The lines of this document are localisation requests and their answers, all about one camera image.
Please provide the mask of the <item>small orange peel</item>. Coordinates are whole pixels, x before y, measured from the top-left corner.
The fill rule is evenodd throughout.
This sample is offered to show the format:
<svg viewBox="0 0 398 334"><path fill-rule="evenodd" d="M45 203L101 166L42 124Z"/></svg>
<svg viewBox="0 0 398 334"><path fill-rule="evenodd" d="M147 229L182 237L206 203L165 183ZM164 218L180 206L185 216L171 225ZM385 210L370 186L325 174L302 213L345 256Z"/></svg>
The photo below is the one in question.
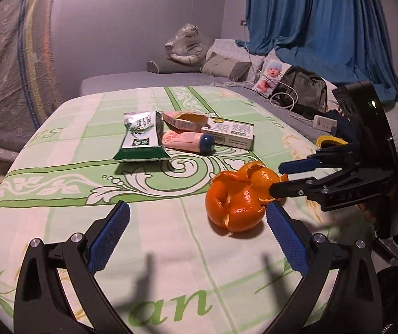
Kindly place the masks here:
<svg viewBox="0 0 398 334"><path fill-rule="evenodd" d="M287 174L278 175L260 161L251 161L243 165L237 173L250 181L258 200L264 205L276 201L270 194L271 185L289 181Z"/></svg>

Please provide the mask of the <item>large orange peel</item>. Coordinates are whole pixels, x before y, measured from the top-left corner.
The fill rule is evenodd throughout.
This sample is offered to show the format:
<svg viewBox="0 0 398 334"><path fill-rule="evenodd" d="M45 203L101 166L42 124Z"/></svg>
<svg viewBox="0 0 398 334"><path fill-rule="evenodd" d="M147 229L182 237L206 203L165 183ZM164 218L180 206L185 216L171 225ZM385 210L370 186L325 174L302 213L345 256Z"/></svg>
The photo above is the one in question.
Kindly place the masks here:
<svg viewBox="0 0 398 334"><path fill-rule="evenodd" d="M233 233L253 229L266 211L250 181L230 171L213 178L206 193L205 208L215 225Z"/></svg>

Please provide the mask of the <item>white green small carton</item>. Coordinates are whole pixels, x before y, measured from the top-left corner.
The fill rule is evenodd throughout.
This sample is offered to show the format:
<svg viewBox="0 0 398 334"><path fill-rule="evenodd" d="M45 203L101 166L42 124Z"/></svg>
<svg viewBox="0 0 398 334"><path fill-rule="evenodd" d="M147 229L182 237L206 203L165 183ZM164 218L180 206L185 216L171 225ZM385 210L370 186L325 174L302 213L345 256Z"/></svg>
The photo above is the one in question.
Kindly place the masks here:
<svg viewBox="0 0 398 334"><path fill-rule="evenodd" d="M209 117L201 131L213 136L215 143L219 145L245 150L253 148L253 124Z"/></svg>

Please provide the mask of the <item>yellow rimmed black trash bin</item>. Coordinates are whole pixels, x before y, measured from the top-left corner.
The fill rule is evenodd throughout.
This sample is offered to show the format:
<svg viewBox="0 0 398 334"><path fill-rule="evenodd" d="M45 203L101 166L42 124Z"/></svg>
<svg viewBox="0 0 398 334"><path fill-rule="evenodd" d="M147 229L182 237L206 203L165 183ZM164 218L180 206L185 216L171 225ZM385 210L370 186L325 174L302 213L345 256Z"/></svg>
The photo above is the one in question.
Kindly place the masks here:
<svg viewBox="0 0 398 334"><path fill-rule="evenodd" d="M323 135L317 138L315 145L318 149L328 149L347 145L347 142L335 136Z"/></svg>

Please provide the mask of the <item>dark navy folded cloth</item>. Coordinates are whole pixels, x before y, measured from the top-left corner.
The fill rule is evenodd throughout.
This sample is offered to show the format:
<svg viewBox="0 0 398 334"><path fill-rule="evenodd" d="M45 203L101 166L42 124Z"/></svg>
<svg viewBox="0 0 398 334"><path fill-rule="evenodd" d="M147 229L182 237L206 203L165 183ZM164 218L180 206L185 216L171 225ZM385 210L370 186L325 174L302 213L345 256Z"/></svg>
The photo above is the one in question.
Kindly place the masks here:
<svg viewBox="0 0 398 334"><path fill-rule="evenodd" d="M326 112L326 117L337 121L335 135L338 138L343 139L347 143L351 143L357 139L354 125L337 110L333 109Z"/></svg>

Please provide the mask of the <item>white cushion behind backpack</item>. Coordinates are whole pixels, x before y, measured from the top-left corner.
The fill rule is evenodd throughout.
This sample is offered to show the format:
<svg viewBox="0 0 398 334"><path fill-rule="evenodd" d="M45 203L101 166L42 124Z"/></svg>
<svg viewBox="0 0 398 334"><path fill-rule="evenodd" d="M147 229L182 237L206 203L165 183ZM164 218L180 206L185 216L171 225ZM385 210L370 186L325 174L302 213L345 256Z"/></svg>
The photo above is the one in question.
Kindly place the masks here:
<svg viewBox="0 0 398 334"><path fill-rule="evenodd" d="M338 104L338 101L336 100L334 94L333 94L333 90L336 89L336 86L333 85L333 83L327 81L326 79L324 79L324 82L326 82L326 88L327 88L327 103L326 103L326 111L332 111L332 110L336 110L336 111L340 111L340 106Z"/></svg>

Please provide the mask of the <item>grey quilted sofa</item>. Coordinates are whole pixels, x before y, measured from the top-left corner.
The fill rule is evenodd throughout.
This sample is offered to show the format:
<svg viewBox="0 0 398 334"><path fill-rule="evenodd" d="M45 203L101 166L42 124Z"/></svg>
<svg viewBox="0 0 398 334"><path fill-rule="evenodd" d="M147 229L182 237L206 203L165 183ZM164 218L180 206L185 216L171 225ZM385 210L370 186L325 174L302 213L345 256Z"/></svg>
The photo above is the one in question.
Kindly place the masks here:
<svg viewBox="0 0 398 334"><path fill-rule="evenodd" d="M232 82L227 78L214 77L202 72L175 72L156 74L155 72L139 71L125 72L108 75L98 75L82 80L79 95L103 93L114 90L126 90L140 87L175 87L175 86L219 86L232 90L258 105L272 112L277 118L286 122L301 135L314 142L322 134L304 120L293 118L289 113L280 108L273 107L265 98L250 90L247 82ZM398 151L398 103L385 106L387 120L389 122L395 144Z"/></svg>

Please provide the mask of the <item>dark grey backpack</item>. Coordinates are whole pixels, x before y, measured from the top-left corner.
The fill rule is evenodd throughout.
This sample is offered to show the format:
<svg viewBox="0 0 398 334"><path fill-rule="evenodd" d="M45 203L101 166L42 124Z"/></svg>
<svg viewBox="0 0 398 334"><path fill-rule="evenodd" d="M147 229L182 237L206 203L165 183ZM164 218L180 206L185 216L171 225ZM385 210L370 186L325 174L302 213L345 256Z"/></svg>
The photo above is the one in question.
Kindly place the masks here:
<svg viewBox="0 0 398 334"><path fill-rule="evenodd" d="M290 67L273 91L273 100L307 119L326 111L326 82L312 71Z"/></svg>

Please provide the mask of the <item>pink tube with blue cap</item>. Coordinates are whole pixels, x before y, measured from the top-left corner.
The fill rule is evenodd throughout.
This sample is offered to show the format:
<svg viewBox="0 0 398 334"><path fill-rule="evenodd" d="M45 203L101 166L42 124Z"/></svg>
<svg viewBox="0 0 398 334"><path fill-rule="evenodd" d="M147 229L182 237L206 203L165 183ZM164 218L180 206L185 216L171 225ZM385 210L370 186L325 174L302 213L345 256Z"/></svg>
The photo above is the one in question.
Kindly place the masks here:
<svg viewBox="0 0 398 334"><path fill-rule="evenodd" d="M162 142L166 148L185 152L212 154L215 151L214 138L209 134L166 131L163 135Z"/></svg>

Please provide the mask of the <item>blue curtain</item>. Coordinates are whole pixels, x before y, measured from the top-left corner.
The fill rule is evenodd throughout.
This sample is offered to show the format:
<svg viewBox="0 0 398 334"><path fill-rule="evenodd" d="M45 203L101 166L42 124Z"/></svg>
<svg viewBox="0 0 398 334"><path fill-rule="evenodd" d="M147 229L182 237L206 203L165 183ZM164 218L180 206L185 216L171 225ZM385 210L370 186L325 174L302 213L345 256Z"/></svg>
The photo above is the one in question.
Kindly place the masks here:
<svg viewBox="0 0 398 334"><path fill-rule="evenodd" d="M283 62L336 86L372 82L382 103L398 103L390 39L380 0L246 0L254 55Z"/></svg>

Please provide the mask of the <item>green white patterned table cover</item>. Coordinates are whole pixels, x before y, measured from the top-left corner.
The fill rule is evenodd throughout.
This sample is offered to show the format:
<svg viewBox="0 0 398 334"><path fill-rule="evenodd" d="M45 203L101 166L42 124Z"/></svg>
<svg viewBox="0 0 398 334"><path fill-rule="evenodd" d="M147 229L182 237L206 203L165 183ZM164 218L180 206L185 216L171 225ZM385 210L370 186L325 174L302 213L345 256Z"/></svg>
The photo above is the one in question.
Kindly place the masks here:
<svg viewBox="0 0 398 334"><path fill-rule="evenodd" d="M128 112L191 110L253 124L251 150L171 151L162 162L114 160ZM0 184L0 319L13 323L30 241L67 240L118 201L131 219L96 280L135 333L261 333L300 281L265 222L227 234L207 217L210 180L249 161L272 170L315 145L268 109L219 87L151 87L62 104Z"/></svg>

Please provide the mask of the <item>pink small cardboard box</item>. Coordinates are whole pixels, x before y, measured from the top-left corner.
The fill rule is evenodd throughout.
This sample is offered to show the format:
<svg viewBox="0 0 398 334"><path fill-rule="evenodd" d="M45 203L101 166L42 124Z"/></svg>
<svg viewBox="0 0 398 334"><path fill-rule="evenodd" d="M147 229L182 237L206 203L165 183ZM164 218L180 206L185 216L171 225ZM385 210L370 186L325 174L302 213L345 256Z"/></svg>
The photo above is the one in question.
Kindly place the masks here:
<svg viewBox="0 0 398 334"><path fill-rule="evenodd" d="M199 133L203 127L208 127L209 117L197 112L163 112L164 122L177 131Z"/></svg>

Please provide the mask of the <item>grey square cushion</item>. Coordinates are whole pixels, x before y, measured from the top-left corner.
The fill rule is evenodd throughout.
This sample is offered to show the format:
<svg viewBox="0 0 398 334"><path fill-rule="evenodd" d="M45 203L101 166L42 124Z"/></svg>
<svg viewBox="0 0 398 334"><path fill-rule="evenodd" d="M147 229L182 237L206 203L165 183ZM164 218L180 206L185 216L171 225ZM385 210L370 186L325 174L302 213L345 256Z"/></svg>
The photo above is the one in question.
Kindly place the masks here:
<svg viewBox="0 0 398 334"><path fill-rule="evenodd" d="M200 71L217 78L228 78L232 82L241 82L248 74L251 65L250 62L237 61L212 52Z"/></svg>

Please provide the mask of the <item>grey cylindrical bolster pillow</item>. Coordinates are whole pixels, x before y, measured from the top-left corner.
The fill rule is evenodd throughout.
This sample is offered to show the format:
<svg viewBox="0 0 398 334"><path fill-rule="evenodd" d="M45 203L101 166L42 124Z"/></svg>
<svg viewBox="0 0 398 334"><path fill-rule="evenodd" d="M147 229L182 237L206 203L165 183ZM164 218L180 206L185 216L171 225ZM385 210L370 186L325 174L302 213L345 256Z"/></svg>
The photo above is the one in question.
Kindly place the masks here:
<svg viewBox="0 0 398 334"><path fill-rule="evenodd" d="M171 59L148 60L146 67L148 72L155 74L200 72L200 66L185 65Z"/></svg>

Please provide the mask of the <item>patterned hanging cloth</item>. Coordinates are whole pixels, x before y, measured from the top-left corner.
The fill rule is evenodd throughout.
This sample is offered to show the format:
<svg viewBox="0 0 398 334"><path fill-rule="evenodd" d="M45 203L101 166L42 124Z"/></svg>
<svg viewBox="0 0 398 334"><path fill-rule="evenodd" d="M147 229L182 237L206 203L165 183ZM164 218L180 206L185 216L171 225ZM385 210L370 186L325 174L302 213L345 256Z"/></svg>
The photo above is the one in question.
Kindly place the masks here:
<svg viewBox="0 0 398 334"><path fill-rule="evenodd" d="M0 183L62 104L51 42L54 0L0 0Z"/></svg>

